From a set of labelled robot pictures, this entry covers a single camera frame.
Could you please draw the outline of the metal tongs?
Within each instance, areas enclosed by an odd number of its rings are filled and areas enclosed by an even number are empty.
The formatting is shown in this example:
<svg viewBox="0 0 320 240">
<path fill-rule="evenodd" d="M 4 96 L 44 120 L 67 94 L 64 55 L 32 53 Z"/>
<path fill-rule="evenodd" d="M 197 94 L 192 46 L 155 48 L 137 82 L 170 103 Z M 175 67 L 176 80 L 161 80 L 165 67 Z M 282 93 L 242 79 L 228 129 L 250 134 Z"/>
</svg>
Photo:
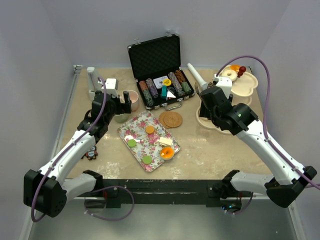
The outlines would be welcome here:
<svg viewBox="0 0 320 240">
<path fill-rule="evenodd" d="M 195 92 L 197 93 L 197 95 L 200 96 L 202 89 L 201 89 L 201 87 L 199 87 L 197 82 L 194 84 L 194 89 L 195 89 Z"/>
</svg>

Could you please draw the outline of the green ceramic cup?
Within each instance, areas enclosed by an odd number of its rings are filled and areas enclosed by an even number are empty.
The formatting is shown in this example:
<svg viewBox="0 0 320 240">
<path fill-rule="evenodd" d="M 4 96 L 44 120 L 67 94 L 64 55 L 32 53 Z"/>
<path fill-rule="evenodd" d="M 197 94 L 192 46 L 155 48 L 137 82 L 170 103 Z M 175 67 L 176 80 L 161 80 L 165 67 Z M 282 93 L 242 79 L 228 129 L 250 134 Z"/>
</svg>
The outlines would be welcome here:
<svg viewBox="0 0 320 240">
<path fill-rule="evenodd" d="M 116 123 L 125 123 L 128 121 L 130 115 L 130 113 L 116 114 L 113 119 Z"/>
</svg>

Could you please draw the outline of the white wafer bar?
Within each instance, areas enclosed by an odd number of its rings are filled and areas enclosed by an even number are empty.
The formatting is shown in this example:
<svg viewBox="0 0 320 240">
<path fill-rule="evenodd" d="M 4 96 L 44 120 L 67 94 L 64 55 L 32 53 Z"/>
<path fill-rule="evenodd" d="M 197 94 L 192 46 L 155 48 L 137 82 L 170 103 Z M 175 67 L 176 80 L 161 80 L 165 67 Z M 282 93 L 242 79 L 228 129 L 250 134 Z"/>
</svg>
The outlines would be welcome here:
<svg viewBox="0 0 320 240">
<path fill-rule="evenodd" d="M 173 140 L 170 138 L 160 137 L 157 141 L 161 146 L 171 147 L 173 145 Z"/>
</svg>

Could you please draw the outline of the cream three-tier cake stand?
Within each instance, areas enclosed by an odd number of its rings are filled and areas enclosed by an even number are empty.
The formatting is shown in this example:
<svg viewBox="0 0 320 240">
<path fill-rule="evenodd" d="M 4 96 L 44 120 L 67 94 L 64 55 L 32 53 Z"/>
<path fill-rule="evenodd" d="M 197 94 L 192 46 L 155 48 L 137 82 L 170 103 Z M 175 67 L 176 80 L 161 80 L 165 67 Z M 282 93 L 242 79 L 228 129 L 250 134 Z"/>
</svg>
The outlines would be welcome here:
<svg viewBox="0 0 320 240">
<path fill-rule="evenodd" d="M 242 71 L 243 74 L 241 76 L 238 74 L 239 72 L 237 72 L 237 80 L 232 81 L 230 96 L 232 95 L 233 98 L 232 98 L 231 104 L 237 105 L 239 103 L 243 103 L 249 106 L 252 102 L 252 95 L 254 93 L 254 90 L 258 87 L 259 83 L 257 78 L 253 74 L 247 71 L 246 67 L 240 66 L 240 68 L 242 68 L 242 70 L 245 68 L 245 71 Z M 218 76 L 220 76 L 220 74 L 226 69 L 230 69 L 230 65 L 227 65 L 219 73 Z M 219 132 L 220 134 L 223 134 L 223 135 L 231 135 L 229 131 L 221 130 L 220 128 L 213 125 L 209 119 L 199 117 L 199 112 L 200 112 L 200 106 L 198 107 L 195 116 L 198 124 L 201 127 L 207 130 Z"/>
</svg>

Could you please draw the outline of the pink ceramic cup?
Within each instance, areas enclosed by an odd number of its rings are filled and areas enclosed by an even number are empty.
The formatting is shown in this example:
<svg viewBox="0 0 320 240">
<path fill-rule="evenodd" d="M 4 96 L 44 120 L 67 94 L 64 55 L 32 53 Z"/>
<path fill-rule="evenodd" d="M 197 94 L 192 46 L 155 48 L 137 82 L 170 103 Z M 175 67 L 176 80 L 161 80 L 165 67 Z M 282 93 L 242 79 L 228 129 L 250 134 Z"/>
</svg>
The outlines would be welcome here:
<svg viewBox="0 0 320 240">
<path fill-rule="evenodd" d="M 134 90 L 128 90 L 129 98 L 131 100 L 131 110 L 133 112 L 137 111 L 140 104 L 139 104 L 139 94 Z"/>
</svg>

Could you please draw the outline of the chocolate layered cake slice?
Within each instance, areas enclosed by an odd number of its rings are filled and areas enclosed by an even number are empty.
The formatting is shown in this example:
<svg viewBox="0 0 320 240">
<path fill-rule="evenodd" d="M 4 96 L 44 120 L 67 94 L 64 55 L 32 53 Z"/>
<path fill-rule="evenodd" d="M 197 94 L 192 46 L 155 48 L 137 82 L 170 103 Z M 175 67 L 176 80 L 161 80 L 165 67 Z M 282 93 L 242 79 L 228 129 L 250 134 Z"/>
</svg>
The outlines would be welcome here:
<svg viewBox="0 0 320 240">
<path fill-rule="evenodd" d="M 216 86 L 212 83 L 212 82 L 210 82 L 210 83 L 208 83 L 208 85 L 207 85 L 207 89 L 209 89 L 209 88 L 215 88 Z"/>
</svg>

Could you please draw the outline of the black base frame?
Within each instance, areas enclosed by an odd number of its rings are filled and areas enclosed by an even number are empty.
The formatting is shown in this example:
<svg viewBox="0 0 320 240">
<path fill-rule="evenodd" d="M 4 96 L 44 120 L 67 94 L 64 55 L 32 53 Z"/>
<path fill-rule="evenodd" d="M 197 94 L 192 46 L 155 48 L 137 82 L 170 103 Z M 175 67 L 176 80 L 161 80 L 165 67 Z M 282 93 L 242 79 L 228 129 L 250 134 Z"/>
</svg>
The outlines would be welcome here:
<svg viewBox="0 0 320 240">
<path fill-rule="evenodd" d="M 87 192 L 81 197 L 104 198 L 107 208 L 119 208 L 122 204 L 136 205 L 205 205 L 219 208 L 221 199 L 248 198 L 245 191 L 223 190 L 221 180 L 214 179 L 104 179 L 97 189 L 103 192 Z"/>
</svg>

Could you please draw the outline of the woven rattan coaster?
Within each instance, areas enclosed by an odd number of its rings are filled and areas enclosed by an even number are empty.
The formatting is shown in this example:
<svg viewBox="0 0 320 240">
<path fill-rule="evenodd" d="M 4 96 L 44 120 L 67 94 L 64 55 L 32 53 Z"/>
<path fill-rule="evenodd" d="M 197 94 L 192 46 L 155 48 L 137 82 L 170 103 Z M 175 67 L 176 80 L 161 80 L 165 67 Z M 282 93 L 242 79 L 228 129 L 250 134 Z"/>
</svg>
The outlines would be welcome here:
<svg viewBox="0 0 320 240">
<path fill-rule="evenodd" d="M 165 112 L 163 120 L 170 128 L 179 127 L 183 123 L 183 118 L 178 112 Z"/>
<path fill-rule="evenodd" d="M 165 117 L 165 112 L 162 112 L 159 117 L 158 117 L 158 121 L 165 127 L 168 128 L 168 126 L 166 125 L 165 121 L 164 121 L 164 117 Z"/>
</svg>

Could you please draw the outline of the orange round biscuit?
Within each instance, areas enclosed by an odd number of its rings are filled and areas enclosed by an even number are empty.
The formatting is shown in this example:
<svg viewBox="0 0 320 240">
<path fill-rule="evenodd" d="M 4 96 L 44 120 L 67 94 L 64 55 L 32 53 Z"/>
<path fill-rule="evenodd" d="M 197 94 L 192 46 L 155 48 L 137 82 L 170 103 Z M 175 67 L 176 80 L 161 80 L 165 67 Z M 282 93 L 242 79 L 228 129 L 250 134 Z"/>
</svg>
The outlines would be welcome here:
<svg viewBox="0 0 320 240">
<path fill-rule="evenodd" d="M 152 126 L 152 125 L 148 125 L 146 128 L 145 128 L 145 132 L 150 135 L 152 133 L 154 133 L 155 131 L 155 128 Z"/>
</svg>

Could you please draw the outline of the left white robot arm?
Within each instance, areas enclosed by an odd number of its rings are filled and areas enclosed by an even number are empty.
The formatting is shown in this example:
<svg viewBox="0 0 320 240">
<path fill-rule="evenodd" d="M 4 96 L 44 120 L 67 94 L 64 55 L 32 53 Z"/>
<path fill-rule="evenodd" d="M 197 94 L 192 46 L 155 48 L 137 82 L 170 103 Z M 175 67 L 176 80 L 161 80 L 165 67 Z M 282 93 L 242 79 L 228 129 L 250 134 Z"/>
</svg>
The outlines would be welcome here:
<svg viewBox="0 0 320 240">
<path fill-rule="evenodd" d="M 85 170 L 70 180 L 67 176 L 108 131 L 115 115 L 131 113 L 129 93 L 123 92 L 123 97 L 124 102 L 121 102 L 118 96 L 97 91 L 91 109 L 85 113 L 67 145 L 39 170 L 30 169 L 24 175 L 23 203 L 33 212 L 54 218 L 68 201 L 85 193 L 99 196 L 103 192 L 103 177 L 92 170 Z"/>
</svg>

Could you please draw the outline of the white glazed donut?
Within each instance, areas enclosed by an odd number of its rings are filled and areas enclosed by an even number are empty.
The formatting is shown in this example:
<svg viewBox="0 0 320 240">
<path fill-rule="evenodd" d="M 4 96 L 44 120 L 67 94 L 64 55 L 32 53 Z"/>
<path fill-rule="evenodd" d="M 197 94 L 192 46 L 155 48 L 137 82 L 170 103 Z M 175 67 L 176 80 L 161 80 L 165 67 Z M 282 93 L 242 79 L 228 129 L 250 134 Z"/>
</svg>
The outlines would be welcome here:
<svg viewBox="0 0 320 240">
<path fill-rule="evenodd" d="M 238 79 L 238 73 L 232 69 L 225 69 L 221 74 L 221 77 L 229 78 L 232 82 Z"/>
</svg>

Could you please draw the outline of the white clamp device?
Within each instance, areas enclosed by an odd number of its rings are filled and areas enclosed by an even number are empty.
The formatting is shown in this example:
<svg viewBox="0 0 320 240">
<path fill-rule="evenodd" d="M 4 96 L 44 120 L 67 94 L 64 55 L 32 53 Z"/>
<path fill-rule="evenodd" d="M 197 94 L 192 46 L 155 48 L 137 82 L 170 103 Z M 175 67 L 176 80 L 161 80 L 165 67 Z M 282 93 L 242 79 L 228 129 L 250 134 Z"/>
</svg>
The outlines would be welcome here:
<svg viewBox="0 0 320 240">
<path fill-rule="evenodd" d="M 95 67 L 88 67 L 86 69 L 86 75 L 89 100 L 93 101 L 96 95 L 96 91 L 100 91 L 102 88 L 101 81 L 99 80 L 100 75 Z"/>
</svg>

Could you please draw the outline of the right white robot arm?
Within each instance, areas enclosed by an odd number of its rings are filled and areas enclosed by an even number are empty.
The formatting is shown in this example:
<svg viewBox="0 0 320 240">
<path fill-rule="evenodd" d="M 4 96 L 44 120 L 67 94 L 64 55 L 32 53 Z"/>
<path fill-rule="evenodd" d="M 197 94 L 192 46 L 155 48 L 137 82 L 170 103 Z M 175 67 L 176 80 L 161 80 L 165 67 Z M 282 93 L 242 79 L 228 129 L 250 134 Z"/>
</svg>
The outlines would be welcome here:
<svg viewBox="0 0 320 240">
<path fill-rule="evenodd" d="M 247 144 L 271 171 L 263 175 L 232 170 L 222 179 L 223 197 L 233 197 L 238 192 L 258 193 L 287 208 L 317 175 L 316 169 L 303 166 L 277 142 L 267 139 L 256 113 L 244 103 L 232 105 L 232 99 L 220 87 L 212 86 L 198 95 L 200 115 Z"/>
</svg>

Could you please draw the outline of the orange glazed donut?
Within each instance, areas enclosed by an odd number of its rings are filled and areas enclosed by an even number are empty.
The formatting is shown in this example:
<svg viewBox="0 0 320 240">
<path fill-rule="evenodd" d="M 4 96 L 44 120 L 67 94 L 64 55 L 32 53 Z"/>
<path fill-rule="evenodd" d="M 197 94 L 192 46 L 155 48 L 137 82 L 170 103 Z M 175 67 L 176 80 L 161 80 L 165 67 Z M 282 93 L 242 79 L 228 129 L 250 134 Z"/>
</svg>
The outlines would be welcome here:
<svg viewBox="0 0 320 240">
<path fill-rule="evenodd" d="M 240 65 L 237 65 L 237 64 L 233 64 L 233 65 L 230 65 L 230 69 L 233 70 L 233 71 L 236 71 L 236 72 L 239 72 L 240 70 Z"/>
</svg>

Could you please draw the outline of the black poker chip case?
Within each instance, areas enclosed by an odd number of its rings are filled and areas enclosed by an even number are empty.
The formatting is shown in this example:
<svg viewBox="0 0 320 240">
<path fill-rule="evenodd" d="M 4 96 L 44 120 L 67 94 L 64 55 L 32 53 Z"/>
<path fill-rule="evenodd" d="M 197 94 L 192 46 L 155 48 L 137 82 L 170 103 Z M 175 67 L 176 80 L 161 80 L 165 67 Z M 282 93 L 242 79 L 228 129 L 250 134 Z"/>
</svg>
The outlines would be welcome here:
<svg viewBox="0 0 320 240">
<path fill-rule="evenodd" d="M 182 101 L 195 95 L 194 88 L 181 68 L 180 36 L 178 34 L 170 34 L 132 44 L 127 47 L 127 51 L 136 86 L 147 110 L 164 107 L 168 111 L 168 105 L 182 103 Z M 187 91 L 183 95 L 179 95 L 178 91 L 175 90 L 174 98 L 162 98 L 161 88 L 157 90 L 158 97 L 154 97 L 149 88 L 147 88 L 149 94 L 144 93 L 140 84 L 141 81 L 168 77 L 169 73 L 175 73 L 177 70 L 181 72 L 188 85 Z"/>
</svg>

